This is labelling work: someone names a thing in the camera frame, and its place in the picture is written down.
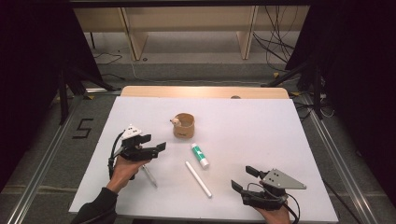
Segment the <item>background table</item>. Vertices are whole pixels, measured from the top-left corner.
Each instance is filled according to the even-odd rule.
[[[154,188],[141,172],[119,196],[119,215],[164,219],[262,222],[254,209],[242,204],[231,180],[247,188],[258,183],[245,172],[251,165],[267,172],[273,168],[296,178],[307,189],[291,190],[301,206],[301,221],[335,223],[337,217],[306,141],[304,130],[289,99],[248,99],[270,94],[285,97],[282,89],[222,87],[130,87],[113,105],[86,174],[70,208],[77,212],[92,201],[108,181],[106,161],[118,133],[129,123],[152,134],[144,147],[167,143],[158,159],[148,164],[157,179]],[[138,96],[127,97],[134,91]],[[158,97],[163,91],[165,96]],[[239,95],[245,99],[224,99]],[[192,139],[177,139],[169,122],[181,112],[195,116]],[[203,170],[191,152],[197,143],[210,162]],[[213,193],[209,199],[185,165],[189,161]],[[295,202],[290,207],[297,211]]]

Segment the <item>pen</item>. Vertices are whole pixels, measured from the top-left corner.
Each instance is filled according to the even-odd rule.
[[[202,179],[198,176],[198,174],[195,172],[194,168],[192,168],[191,164],[188,161],[186,161],[186,165],[187,165],[187,168],[189,168],[189,170],[192,173],[192,175],[198,181],[199,185],[201,185],[201,188],[204,190],[204,192],[206,193],[207,197],[211,198],[212,197],[212,193],[206,187],[206,185],[204,184],[204,181],[202,181]]]
[[[154,176],[152,176],[151,172],[149,171],[149,168],[146,165],[143,165],[142,168],[145,171],[146,175],[148,176],[149,181],[151,181],[151,183],[155,186],[155,188],[158,188],[157,181],[155,180]]]

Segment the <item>glue stick cap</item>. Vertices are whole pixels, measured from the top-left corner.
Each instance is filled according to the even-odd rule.
[[[192,149],[192,152],[194,153],[195,157],[201,164],[202,168],[206,169],[209,166],[209,161],[207,161],[204,153],[201,151],[201,149],[195,143],[191,144],[191,149]]]

